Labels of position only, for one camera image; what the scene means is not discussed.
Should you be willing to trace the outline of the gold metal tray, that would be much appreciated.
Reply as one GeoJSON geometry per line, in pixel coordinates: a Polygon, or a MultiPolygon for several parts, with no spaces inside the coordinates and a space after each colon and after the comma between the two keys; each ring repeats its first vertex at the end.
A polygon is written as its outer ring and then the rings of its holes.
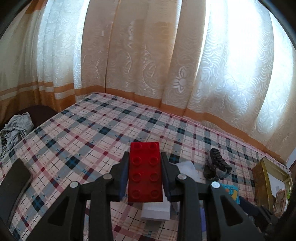
{"type": "Polygon", "coordinates": [[[255,202],[264,206],[269,211],[278,211],[281,214],[284,210],[275,208],[276,195],[280,197],[292,192],[293,183],[290,171],[286,166],[276,161],[263,157],[252,169],[255,183],[255,202]]]}

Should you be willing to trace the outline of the translucent plastic box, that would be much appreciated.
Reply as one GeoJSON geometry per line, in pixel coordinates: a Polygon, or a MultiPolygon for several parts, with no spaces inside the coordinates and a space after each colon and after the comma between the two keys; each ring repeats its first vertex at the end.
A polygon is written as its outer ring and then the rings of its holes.
{"type": "Polygon", "coordinates": [[[200,182],[198,172],[191,161],[177,163],[176,166],[178,167],[180,173],[187,175],[196,182],[200,182]]]}

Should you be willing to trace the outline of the black hair clip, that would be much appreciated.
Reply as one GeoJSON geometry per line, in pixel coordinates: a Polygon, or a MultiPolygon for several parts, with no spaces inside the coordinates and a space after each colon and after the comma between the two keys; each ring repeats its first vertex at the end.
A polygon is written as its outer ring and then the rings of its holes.
{"type": "Polygon", "coordinates": [[[209,181],[224,180],[230,176],[232,167],[221,156],[218,149],[212,148],[204,166],[204,178],[209,181]]]}

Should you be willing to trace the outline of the plaid tablecloth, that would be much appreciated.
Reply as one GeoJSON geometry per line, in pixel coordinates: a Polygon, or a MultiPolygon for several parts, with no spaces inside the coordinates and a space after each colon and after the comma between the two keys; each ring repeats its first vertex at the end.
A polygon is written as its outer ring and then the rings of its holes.
{"type": "Polygon", "coordinates": [[[136,141],[158,142],[170,162],[191,161],[199,176],[208,151],[218,149],[232,167],[224,183],[255,202],[252,169],[265,157],[263,152],[188,118],[95,93],[34,129],[1,160],[1,178],[16,159],[33,176],[11,221],[14,238],[25,240],[71,182],[92,182],[109,172],[136,141]]]}

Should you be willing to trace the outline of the black smartphone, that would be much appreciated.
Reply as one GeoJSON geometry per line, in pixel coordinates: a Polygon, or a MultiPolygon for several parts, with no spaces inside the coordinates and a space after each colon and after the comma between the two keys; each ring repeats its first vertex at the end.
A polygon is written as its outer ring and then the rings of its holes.
{"type": "Polygon", "coordinates": [[[3,179],[0,189],[1,219],[7,227],[10,226],[19,200],[31,180],[31,172],[18,158],[3,179]]]}

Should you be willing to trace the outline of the purple box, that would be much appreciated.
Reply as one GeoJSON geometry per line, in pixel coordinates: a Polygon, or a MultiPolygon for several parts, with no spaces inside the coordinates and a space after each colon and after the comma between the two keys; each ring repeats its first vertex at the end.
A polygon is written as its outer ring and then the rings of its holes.
{"type": "Polygon", "coordinates": [[[206,218],[205,218],[205,210],[203,207],[200,208],[200,216],[201,216],[201,231],[206,231],[206,218]]]}

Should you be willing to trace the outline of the red toy brick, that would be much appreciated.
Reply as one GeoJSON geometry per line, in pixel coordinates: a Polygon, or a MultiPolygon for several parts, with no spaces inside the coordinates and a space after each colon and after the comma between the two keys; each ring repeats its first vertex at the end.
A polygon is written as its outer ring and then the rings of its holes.
{"type": "Polygon", "coordinates": [[[128,202],[163,201],[162,166],[158,142],[130,144],[128,202]]]}

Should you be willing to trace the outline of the grey patterned cloth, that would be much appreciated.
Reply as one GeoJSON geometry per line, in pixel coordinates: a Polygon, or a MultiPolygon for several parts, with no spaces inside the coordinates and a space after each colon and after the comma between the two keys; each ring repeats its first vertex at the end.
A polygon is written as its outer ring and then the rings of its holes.
{"type": "Polygon", "coordinates": [[[14,115],[1,130],[1,160],[27,134],[33,130],[29,113],[14,115]]]}

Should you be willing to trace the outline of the white charger adapter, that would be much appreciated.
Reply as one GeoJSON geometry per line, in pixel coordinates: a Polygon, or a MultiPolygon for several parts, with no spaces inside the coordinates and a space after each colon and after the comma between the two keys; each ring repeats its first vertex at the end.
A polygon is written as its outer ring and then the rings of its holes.
{"type": "Polygon", "coordinates": [[[167,221],[171,216],[171,204],[168,201],[144,203],[140,218],[143,220],[167,221]]]}

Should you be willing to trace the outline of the cream orange patterned curtain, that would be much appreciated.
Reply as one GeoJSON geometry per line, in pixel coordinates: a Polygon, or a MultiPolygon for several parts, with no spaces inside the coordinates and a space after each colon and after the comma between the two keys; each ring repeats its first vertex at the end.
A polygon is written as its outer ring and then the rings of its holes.
{"type": "Polygon", "coordinates": [[[286,163],[295,42],[261,1],[1,1],[1,121],[93,92],[194,119],[286,163]]]}

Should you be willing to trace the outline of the copper metal card case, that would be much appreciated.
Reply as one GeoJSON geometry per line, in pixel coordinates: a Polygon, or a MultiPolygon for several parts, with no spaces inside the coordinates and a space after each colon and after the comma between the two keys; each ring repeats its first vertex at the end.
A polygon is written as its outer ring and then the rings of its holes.
{"type": "Polygon", "coordinates": [[[275,204],[273,207],[274,213],[282,213],[284,212],[285,205],[287,201],[287,190],[279,190],[276,194],[275,204]]]}

